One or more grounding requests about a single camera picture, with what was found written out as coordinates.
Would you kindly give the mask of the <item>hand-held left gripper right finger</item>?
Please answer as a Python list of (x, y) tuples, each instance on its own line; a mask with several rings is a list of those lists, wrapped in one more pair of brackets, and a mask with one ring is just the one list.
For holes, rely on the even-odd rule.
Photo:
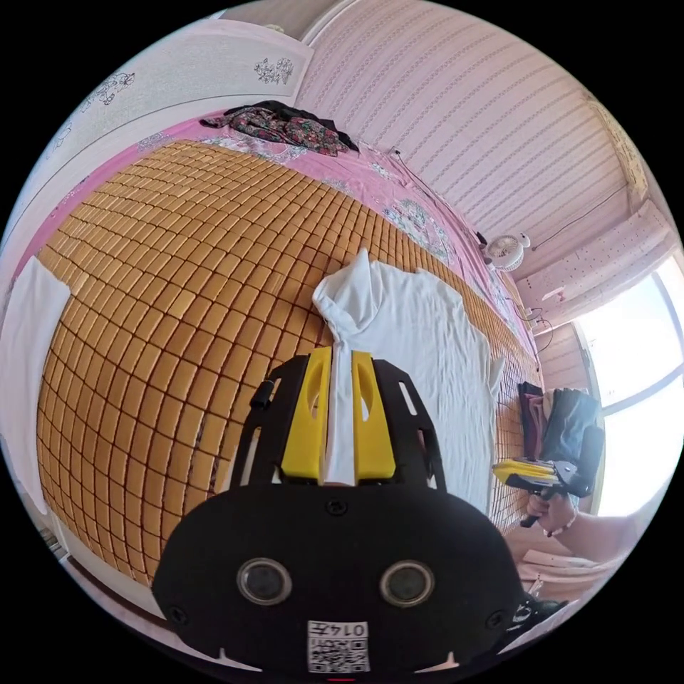
[(351, 377), (355, 478), (391, 479), (395, 458), (371, 354), (352, 352)]

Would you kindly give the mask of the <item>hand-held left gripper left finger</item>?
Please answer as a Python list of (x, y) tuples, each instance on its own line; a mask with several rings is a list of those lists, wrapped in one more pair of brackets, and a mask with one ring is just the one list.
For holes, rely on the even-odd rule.
[(287, 479), (322, 479), (328, 436), (332, 348), (318, 347), (303, 359), (294, 412), (281, 461)]

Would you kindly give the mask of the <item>person's right hand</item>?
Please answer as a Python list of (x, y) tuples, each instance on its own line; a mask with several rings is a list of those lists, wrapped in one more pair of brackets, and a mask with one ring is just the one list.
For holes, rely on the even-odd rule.
[(577, 510), (570, 497), (565, 494), (531, 494), (527, 513), (535, 518), (548, 537), (567, 530), (577, 516)]

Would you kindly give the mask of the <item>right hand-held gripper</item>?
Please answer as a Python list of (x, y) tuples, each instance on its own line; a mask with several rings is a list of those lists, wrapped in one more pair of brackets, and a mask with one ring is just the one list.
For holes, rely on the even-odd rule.
[(504, 460), (492, 466), (493, 475), (503, 485), (531, 494), (560, 493), (577, 499), (592, 494), (592, 476), (571, 462)]

